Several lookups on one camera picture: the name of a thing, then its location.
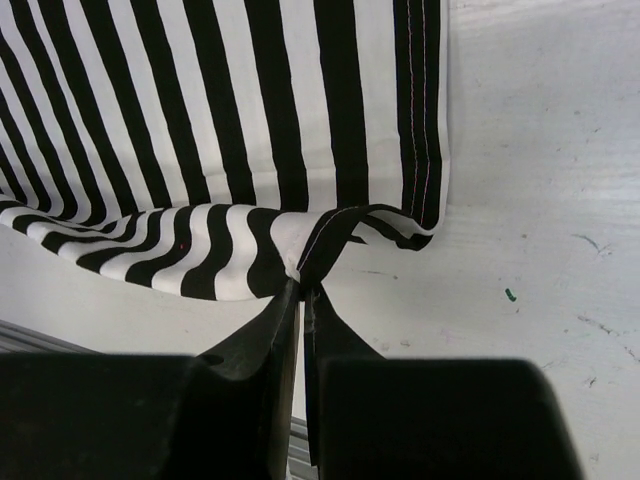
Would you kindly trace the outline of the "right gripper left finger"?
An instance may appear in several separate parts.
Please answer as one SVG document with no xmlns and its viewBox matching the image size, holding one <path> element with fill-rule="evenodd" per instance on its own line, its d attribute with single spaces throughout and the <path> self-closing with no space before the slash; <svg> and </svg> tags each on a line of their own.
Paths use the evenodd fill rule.
<svg viewBox="0 0 640 480">
<path fill-rule="evenodd" d="M 282 479 L 299 287 L 197 355 L 1 353 L 5 479 Z"/>
</svg>

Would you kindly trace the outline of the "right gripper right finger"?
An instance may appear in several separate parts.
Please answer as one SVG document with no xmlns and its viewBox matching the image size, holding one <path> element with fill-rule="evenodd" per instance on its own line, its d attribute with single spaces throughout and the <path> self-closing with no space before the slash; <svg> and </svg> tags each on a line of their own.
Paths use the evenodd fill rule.
<svg viewBox="0 0 640 480">
<path fill-rule="evenodd" d="M 386 358 L 305 298 L 306 413 L 323 479 L 580 479 L 543 372 L 511 358 Z"/>
</svg>

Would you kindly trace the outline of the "black white striped tank top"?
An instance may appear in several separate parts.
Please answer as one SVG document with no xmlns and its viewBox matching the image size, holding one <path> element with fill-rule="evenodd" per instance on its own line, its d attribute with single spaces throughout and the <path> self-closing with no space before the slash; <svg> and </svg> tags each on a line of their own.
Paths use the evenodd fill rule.
<svg viewBox="0 0 640 480">
<path fill-rule="evenodd" d="M 419 251 L 450 173 L 445 1 L 5 1 L 1 222 L 104 277 L 245 300 Z"/>
</svg>

